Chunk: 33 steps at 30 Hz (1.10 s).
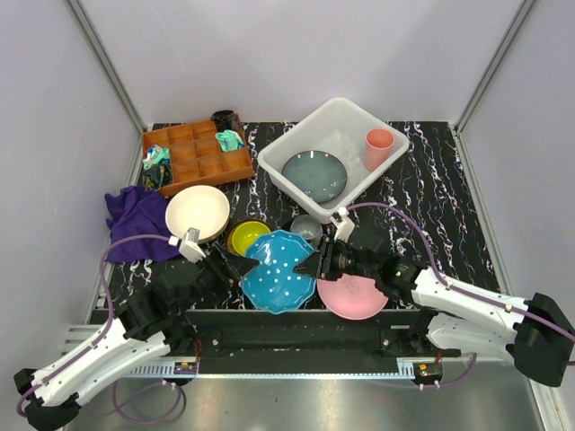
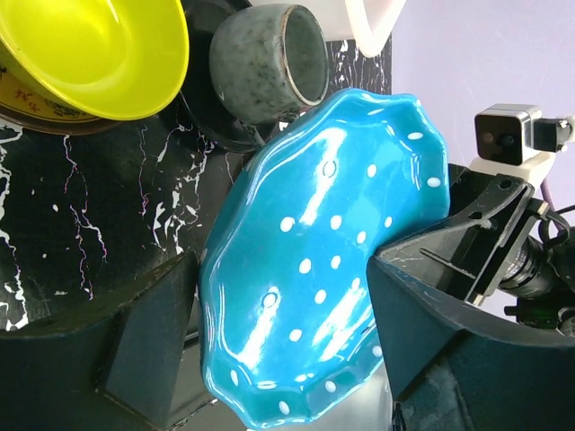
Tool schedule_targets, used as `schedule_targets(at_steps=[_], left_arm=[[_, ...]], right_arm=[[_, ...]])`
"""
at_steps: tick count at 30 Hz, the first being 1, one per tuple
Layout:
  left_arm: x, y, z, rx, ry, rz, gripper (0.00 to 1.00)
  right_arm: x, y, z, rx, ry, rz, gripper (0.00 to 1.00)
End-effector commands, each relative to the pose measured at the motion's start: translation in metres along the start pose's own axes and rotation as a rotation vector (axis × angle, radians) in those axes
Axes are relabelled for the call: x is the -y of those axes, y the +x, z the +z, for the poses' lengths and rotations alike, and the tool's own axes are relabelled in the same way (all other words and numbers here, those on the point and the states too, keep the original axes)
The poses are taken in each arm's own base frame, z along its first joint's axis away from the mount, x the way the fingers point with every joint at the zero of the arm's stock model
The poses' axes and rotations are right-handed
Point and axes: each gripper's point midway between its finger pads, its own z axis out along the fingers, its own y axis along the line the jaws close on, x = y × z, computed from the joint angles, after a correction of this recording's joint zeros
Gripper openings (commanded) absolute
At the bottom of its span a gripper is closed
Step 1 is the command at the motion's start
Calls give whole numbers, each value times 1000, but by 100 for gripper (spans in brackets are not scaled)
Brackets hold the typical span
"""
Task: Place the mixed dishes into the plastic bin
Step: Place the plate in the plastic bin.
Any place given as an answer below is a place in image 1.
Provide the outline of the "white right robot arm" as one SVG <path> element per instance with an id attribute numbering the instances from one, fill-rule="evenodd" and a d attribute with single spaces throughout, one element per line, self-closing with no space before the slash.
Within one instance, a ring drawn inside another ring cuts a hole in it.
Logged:
<path id="1" fill-rule="evenodd" d="M 437 349 L 498 358 L 548 387 L 559 387 L 570 365 L 574 328 L 547 295 L 494 293 L 417 260 L 329 236 L 294 271 L 326 281 L 368 278 L 384 296 L 415 306 L 419 315 L 405 343 L 416 355 Z"/>

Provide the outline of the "teal ceramic floral plate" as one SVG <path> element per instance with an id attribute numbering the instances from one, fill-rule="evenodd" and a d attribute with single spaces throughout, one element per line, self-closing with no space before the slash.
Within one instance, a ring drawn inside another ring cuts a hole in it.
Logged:
<path id="1" fill-rule="evenodd" d="M 292 156 L 284 164 L 281 174 L 318 204 L 334 200 L 348 183 L 343 163 L 332 154 L 318 150 Z"/>

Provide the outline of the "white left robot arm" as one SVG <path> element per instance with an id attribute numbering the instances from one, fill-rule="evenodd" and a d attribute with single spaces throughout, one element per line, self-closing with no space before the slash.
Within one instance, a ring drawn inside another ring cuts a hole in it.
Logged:
<path id="1" fill-rule="evenodd" d="M 237 286 L 258 264 L 220 245 L 210 253 L 198 250 L 191 264 L 163 273 L 155 284 L 130 296 L 91 337 L 58 361 L 16 373 L 18 414 L 37 430 L 58 430 L 97 393 L 138 366 L 161 356 L 187 354 L 195 335 L 185 311 L 208 293 Z"/>

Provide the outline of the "translucent white plastic bin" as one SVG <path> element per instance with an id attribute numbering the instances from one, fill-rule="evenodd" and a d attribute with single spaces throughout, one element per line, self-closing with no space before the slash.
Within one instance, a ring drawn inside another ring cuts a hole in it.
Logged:
<path id="1" fill-rule="evenodd" d="M 374 171 L 365 166 L 367 133 L 384 128 L 392 133 L 394 144 L 385 161 Z M 385 124 L 354 102 L 335 97 L 292 127 L 286 134 L 258 153 L 258 164 L 269 174 L 271 182 L 292 198 L 307 213 L 323 224 L 341 207 L 353 203 L 409 149 L 405 134 Z M 325 152 L 336 157 L 346 169 L 348 181 L 335 198 L 318 203 L 290 181 L 283 173 L 289 159 L 304 151 Z"/>

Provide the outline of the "pink plastic cup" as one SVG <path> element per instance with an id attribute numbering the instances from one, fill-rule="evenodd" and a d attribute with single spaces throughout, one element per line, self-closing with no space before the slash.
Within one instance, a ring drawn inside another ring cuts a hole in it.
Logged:
<path id="1" fill-rule="evenodd" d="M 369 171 L 374 171 L 390 154 L 394 145 L 394 134 L 385 128 L 375 128 L 366 135 L 365 165 Z"/>

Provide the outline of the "blue dotted scalloped plate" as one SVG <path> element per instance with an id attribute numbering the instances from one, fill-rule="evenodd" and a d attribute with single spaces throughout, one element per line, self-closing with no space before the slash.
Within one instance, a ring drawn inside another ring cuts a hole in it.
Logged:
<path id="1" fill-rule="evenodd" d="M 271 314 L 298 310 L 315 293 L 316 279 L 295 272 L 313 246 L 301 235 L 277 230 L 260 236 L 245 256 L 259 265 L 240 281 L 244 296 L 258 309 Z"/>

